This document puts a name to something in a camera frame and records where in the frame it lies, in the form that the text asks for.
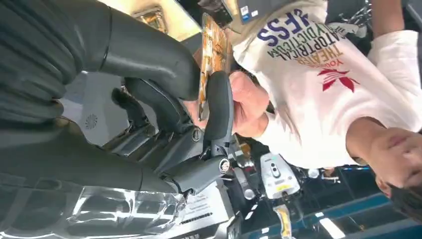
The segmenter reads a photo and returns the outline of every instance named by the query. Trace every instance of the red logo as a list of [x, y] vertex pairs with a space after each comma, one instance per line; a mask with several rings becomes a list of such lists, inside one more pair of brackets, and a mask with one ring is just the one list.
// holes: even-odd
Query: red logo
[[347, 77], [347, 73], [349, 73], [349, 71], [337, 71], [332, 69], [324, 69], [321, 71], [318, 76], [326, 75], [324, 83], [322, 84], [322, 91], [328, 90], [335, 81], [339, 80], [345, 87], [349, 88], [352, 92], [355, 92], [354, 83], [360, 84], [352, 78]]

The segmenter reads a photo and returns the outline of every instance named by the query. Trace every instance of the white sweatshirt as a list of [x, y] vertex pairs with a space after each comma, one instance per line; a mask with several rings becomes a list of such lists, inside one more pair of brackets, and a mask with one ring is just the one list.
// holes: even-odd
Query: white sweatshirt
[[297, 1], [250, 23], [233, 43], [236, 61], [276, 108], [257, 140], [302, 168], [356, 164], [345, 139], [357, 118], [415, 132], [422, 126], [418, 33], [380, 36], [367, 58], [325, 17], [325, 1]]

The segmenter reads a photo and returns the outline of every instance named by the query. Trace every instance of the man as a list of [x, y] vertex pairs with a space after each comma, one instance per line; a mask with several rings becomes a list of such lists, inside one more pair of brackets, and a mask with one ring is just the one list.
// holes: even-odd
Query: man
[[[295, 1], [231, 26], [236, 61], [261, 85], [240, 72], [230, 76], [234, 131], [302, 168], [362, 159], [385, 195], [422, 222], [418, 33], [404, 30], [400, 0], [372, 3], [375, 39], [368, 58], [324, 24], [323, 0]], [[275, 114], [265, 112], [268, 99]]]

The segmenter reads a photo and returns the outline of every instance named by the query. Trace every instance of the hand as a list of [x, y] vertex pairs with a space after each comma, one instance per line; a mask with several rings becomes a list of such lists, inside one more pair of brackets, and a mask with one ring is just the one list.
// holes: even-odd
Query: hand
[[[269, 96], [261, 87], [256, 86], [243, 72], [234, 72], [229, 76], [234, 101], [233, 133], [243, 137], [259, 137], [268, 124], [267, 109]], [[207, 121], [198, 121], [198, 102], [184, 102], [193, 116], [193, 122], [205, 128]]]

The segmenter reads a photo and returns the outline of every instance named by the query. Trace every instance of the card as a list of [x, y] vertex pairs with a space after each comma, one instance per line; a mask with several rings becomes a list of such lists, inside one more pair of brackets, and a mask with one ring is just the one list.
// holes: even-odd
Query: card
[[207, 104], [207, 83], [212, 73], [216, 71], [230, 72], [232, 48], [225, 32], [218, 26], [213, 18], [204, 13], [202, 32], [202, 62], [199, 86], [198, 119], [208, 119], [209, 108]]

